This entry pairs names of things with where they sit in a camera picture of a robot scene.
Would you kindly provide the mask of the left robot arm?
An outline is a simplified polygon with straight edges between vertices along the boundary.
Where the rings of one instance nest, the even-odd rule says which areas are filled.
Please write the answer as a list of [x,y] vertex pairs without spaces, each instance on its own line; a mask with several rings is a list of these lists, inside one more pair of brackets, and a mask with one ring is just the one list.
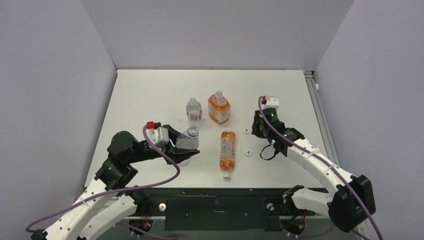
[[[119,221],[133,215],[143,215],[149,209],[149,195],[145,189],[157,187],[176,179],[184,162],[200,151],[176,147],[180,132],[170,125],[147,122],[142,129],[143,141],[128,131],[119,131],[107,148],[108,156],[88,187],[75,203],[51,217],[59,219],[46,229],[32,230],[34,221],[26,227],[32,240],[95,240]],[[128,187],[138,170],[134,163],[164,158],[176,169],[167,180],[144,186]]]

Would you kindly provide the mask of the slim orange drink bottle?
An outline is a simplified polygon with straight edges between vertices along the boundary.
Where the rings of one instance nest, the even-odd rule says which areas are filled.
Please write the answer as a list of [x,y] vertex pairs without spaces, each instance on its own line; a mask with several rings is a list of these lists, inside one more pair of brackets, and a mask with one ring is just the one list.
[[224,181],[229,182],[235,168],[236,134],[225,130],[220,136],[219,167]]

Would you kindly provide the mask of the clear water bottle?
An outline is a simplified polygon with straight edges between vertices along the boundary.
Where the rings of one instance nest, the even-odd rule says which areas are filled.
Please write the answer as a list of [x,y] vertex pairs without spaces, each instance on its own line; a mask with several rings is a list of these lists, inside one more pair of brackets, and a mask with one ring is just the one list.
[[194,97],[191,97],[185,107],[187,120],[190,126],[196,126],[198,128],[202,125],[202,105]]

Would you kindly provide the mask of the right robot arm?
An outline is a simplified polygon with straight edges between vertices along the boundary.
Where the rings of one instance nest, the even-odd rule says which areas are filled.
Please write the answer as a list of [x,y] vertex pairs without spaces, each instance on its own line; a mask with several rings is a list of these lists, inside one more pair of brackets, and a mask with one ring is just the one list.
[[325,192],[303,185],[290,188],[282,195],[287,213],[314,212],[329,217],[339,230],[348,233],[376,212],[371,181],[330,161],[297,129],[286,127],[275,108],[254,112],[252,134],[266,139],[276,155],[296,162],[325,188]]

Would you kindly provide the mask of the blue cap pepsi bottle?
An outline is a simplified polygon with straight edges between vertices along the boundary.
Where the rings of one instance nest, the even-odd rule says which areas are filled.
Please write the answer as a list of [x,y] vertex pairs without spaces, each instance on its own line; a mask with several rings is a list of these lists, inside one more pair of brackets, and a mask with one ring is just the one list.
[[197,126],[190,126],[177,137],[175,146],[179,149],[198,150],[200,145],[199,132]]

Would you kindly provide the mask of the wide orange drink bottle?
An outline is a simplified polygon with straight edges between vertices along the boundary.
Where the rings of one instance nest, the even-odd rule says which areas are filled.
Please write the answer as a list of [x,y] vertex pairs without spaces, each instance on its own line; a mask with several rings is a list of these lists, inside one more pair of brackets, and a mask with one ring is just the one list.
[[224,97],[221,91],[212,94],[208,100],[208,114],[217,124],[225,124],[231,114],[230,102]]

